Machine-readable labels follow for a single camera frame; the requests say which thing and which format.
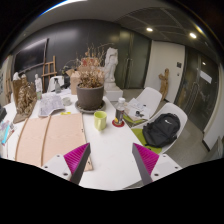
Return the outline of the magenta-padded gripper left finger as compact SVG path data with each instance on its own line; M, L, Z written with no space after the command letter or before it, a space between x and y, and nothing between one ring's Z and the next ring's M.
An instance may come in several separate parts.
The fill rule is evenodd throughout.
M42 166L42 169L78 185L90 152L90 144L86 143L65 155L55 155Z

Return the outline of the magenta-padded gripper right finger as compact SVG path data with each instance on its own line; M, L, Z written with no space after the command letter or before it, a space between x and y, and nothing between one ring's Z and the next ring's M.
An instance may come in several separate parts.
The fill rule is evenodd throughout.
M132 154L144 185L181 170L167 154L158 155L137 143L132 146Z

